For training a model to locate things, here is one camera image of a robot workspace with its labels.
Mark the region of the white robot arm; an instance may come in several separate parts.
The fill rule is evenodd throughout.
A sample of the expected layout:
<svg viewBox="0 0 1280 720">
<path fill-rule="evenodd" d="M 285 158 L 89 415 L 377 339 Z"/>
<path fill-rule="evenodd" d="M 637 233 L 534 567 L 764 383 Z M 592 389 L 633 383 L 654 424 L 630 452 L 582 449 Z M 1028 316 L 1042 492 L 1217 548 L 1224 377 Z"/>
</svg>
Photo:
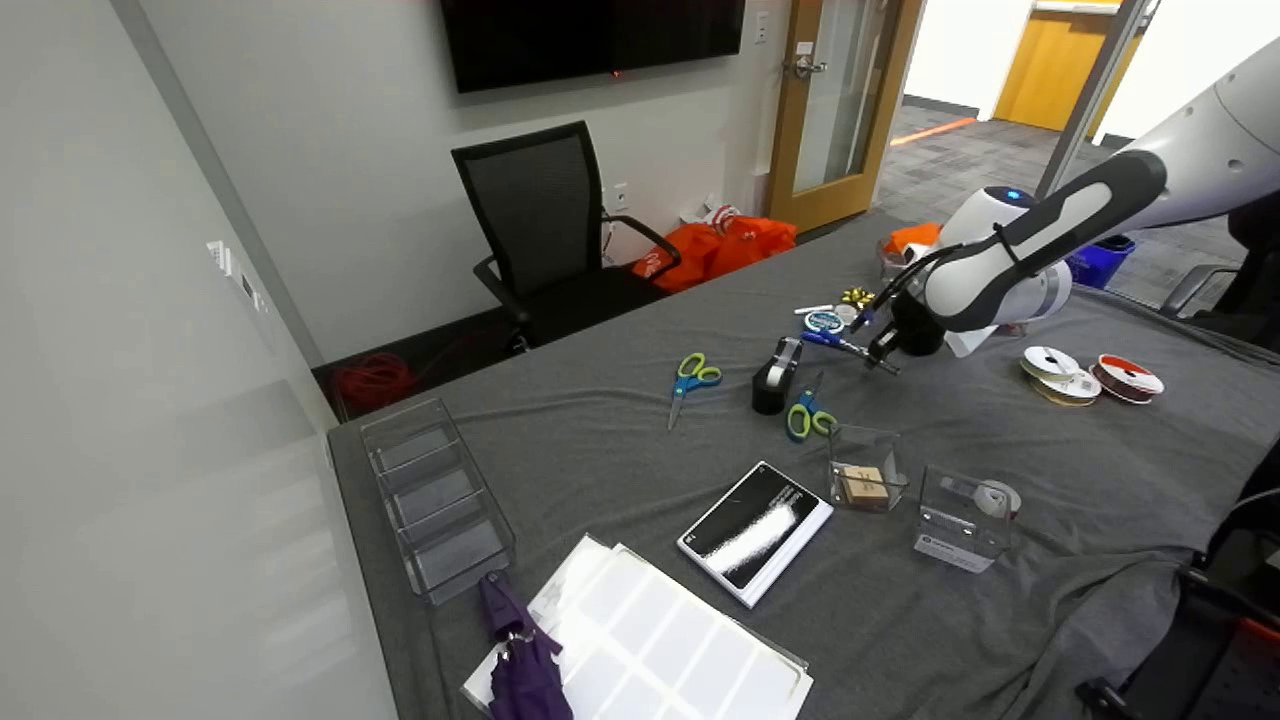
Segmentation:
<svg viewBox="0 0 1280 720">
<path fill-rule="evenodd" d="M 1128 230 L 1224 218 L 1280 187 L 1280 40 L 1269 40 L 1152 133 L 979 233 L 897 273 L 862 326 L 882 320 L 869 365 L 934 355 L 947 334 L 989 334 L 1009 296 L 1085 245 Z"/>
</svg>

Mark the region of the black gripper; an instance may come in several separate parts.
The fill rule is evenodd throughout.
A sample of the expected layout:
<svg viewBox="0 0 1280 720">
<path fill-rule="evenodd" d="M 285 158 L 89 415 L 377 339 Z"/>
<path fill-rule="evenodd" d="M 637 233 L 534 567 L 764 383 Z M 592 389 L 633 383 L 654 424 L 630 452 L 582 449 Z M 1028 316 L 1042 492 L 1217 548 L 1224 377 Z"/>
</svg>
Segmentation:
<svg viewBox="0 0 1280 720">
<path fill-rule="evenodd" d="M 877 365 L 885 365 L 892 351 L 934 355 L 946 343 L 935 316 L 909 291 L 885 291 L 882 310 L 888 311 L 888 326 L 869 343 Z"/>
</svg>

